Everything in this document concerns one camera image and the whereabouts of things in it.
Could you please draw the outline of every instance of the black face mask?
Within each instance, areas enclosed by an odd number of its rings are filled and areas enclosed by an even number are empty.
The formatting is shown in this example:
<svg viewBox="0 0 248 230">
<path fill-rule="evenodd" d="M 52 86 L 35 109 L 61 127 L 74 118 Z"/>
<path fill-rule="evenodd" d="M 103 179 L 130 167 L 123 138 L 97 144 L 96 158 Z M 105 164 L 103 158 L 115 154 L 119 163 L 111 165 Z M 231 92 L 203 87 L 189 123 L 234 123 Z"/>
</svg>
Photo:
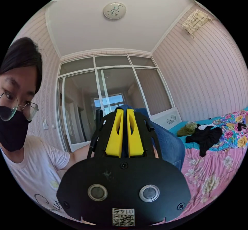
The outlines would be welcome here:
<svg viewBox="0 0 248 230">
<path fill-rule="evenodd" d="M 10 108 L 0 106 L 1 116 L 9 116 L 10 114 Z M 16 111 L 9 121 L 3 121 L 0 117 L 0 143 L 3 147 L 9 152 L 20 150 L 24 145 L 30 122 L 20 111 Z"/>
</svg>

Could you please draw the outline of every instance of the ceiling light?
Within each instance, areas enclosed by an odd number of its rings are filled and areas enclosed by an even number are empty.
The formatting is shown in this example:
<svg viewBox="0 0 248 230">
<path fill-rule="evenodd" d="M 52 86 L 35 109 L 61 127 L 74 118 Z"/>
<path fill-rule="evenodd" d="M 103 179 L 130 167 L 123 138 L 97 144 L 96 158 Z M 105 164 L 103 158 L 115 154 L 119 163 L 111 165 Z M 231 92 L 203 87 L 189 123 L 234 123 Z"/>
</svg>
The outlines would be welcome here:
<svg viewBox="0 0 248 230">
<path fill-rule="evenodd" d="M 126 7 L 118 2 L 108 4 L 103 9 L 103 14 L 109 19 L 120 19 L 122 18 L 127 9 Z"/>
</svg>

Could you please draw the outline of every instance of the glasses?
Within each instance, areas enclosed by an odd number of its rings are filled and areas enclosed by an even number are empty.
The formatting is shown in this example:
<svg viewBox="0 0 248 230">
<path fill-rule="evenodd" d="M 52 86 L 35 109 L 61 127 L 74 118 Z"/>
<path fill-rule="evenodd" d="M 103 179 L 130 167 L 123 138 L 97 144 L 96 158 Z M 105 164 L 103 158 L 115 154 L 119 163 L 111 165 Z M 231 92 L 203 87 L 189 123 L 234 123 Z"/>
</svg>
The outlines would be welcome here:
<svg viewBox="0 0 248 230">
<path fill-rule="evenodd" d="M 28 121 L 31 121 L 39 111 L 38 105 L 35 103 L 27 103 L 25 106 L 19 105 L 17 98 L 7 92 L 0 95 L 0 107 L 2 108 L 2 106 L 4 110 L 0 110 L 0 117 L 3 121 L 9 121 L 15 115 L 18 107 Z"/>
</svg>

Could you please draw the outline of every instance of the eye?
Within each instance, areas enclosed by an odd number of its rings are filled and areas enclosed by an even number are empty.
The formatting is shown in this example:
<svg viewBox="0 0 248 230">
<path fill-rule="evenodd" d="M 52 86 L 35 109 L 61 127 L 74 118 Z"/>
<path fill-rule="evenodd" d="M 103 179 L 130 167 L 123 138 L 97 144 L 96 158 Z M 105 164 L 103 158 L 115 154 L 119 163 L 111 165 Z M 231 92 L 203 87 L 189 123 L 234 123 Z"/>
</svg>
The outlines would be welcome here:
<svg viewBox="0 0 248 230">
<path fill-rule="evenodd" d="M 7 99 L 9 99 L 9 100 L 14 99 L 13 96 L 11 94 L 9 94 L 9 93 L 5 93 L 5 95 L 6 95 Z"/>
</svg>

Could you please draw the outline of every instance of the white t-shirt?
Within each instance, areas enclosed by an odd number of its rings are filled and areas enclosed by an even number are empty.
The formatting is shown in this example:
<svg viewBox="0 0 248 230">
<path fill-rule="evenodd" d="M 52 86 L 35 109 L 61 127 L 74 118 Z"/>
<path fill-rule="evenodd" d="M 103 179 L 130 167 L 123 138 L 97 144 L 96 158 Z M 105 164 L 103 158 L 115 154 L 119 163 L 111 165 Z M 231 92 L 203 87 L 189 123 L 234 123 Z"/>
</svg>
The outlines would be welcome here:
<svg viewBox="0 0 248 230">
<path fill-rule="evenodd" d="M 16 164 L 3 151 L 2 154 L 12 175 L 32 200 L 58 215 L 77 221 L 65 213 L 56 197 L 61 181 L 58 170 L 68 164 L 68 152 L 47 145 L 39 137 L 27 136 L 22 163 Z"/>
</svg>

